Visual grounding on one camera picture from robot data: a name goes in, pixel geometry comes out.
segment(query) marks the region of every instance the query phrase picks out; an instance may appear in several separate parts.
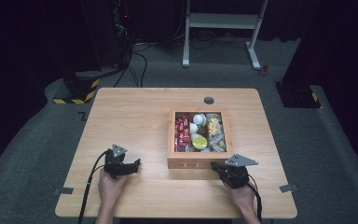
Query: box contents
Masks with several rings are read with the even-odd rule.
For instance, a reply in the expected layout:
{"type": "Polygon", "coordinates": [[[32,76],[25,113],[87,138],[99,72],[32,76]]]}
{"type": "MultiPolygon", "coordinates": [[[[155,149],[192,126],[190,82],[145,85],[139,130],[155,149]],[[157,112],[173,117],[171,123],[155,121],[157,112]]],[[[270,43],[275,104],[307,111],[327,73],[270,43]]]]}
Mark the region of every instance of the box contents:
{"type": "Polygon", "coordinates": [[[220,113],[176,113],[174,134],[175,152],[227,151],[220,113]]]}

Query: white metal frame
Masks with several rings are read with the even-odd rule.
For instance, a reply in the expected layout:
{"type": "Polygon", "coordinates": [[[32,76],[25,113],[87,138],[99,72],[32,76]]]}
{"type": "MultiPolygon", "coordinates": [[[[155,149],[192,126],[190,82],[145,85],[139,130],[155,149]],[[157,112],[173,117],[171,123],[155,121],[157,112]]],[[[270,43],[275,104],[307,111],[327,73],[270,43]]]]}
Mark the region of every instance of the white metal frame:
{"type": "Polygon", "coordinates": [[[228,28],[228,29],[253,29],[252,39],[246,42],[246,48],[252,61],[252,66],[255,70],[259,70],[260,63],[255,55],[255,41],[260,30],[261,22],[264,18],[267,3],[269,0],[263,0],[261,9],[257,15],[242,15],[242,14],[214,14],[214,13],[191,13],[190,0],[187,0],[186,9],[186,34],[185,45],[183,50],[183,67],[190,66],[190,47],[189,36],[190,27],[205,27],[205,28],[228,28]]]}

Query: gray carpet floor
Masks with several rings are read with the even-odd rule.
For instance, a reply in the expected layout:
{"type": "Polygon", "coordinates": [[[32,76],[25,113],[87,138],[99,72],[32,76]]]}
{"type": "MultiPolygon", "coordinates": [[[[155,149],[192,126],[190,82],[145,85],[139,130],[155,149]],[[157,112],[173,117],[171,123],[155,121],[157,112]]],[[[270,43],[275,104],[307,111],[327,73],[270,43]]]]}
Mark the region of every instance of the gray carpet floor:
{"type": "MultiPolygon", "coordinates": [[[[193,41],[201,48],[205,42],[193,41]]],[[[182,67],[183,48],[138,45],[134,51],[147,59],[143,86],[255,88],[293,192],[298,215],[274,223],[358,223],[358,157],[319,86],[311,86],[323,108],[285,108],[274,83],[281,81],[298,41],[257,41],[255,50],[269,74],[261,77],[250,63],[243,39],[215,41],[207,49],[190,49],[190,66],[182,67]]],[[[133,55],[131,68],[141,81],[144,59],[133,55]]],[[[98,88],[113,87],[119,74],[102,78],[98,88]]],[[[117,84],[136,87],[127,71],[117,84]]],[[[0,158],[0,223],[76,223],[77,217],[57,217],[55,206],[92,107],[56,105],[53,97],[62,81],[46,87],[48,103],[13,138],[0,158]]],[[[92,223],[87,217],[83,223],[92,223]]]]}

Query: wooden table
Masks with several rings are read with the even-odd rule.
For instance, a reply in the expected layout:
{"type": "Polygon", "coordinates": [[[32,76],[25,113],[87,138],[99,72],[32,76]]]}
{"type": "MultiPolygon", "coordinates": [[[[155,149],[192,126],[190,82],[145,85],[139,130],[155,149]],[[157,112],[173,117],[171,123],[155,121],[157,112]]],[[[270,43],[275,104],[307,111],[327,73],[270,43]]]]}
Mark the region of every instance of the wooden table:
{"type": "MultiPolygon", "coordinates": [[[[141,166],[127,182],[115,217],[241,217],[215,172],[167,167],[170,107],[207,106],[207,96],[214,98],[213,106],[227,110],[235,153],[259,162],[247,168],[262,197],[263,218],[295,217],[291,192],[279,188],[288,183],[258,92],[190,88],[99,89],[64,184],[74,190],[61,194],[56,214],[78,217],[94,162],[116,144],[128,150],[125,163],[140,158],[141,166]]],[[[98,214],[98,178],[96,172],[86,217],[98,214]]]]}

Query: human hand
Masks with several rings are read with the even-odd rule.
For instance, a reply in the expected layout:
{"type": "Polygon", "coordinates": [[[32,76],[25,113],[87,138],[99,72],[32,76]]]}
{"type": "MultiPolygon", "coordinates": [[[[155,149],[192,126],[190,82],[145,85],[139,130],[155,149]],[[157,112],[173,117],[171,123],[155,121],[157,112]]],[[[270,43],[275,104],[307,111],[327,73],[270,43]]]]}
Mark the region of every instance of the human hand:
{"type": "Polygon", "coordinates": [[[104,169],[100,172],[100,182],[98,183],[98,191],[100,191],[101,206],[98,211],[96,224],[112,223],[113,208],[116,200],[121,195],[124,184],[129,175],[123,175],[119,180],[110,176],[104,169]]]}
{"type": "Polygon", "coordinates": [[[234,204],[241,210],[242,217],[245,219],[247,224],[259,224],[260,221],[257,218],[254,210],[254,199],[255,192],[247,185],[239,189],[232,189],[228,184],[223,182],[229,192],[234,204]]]}

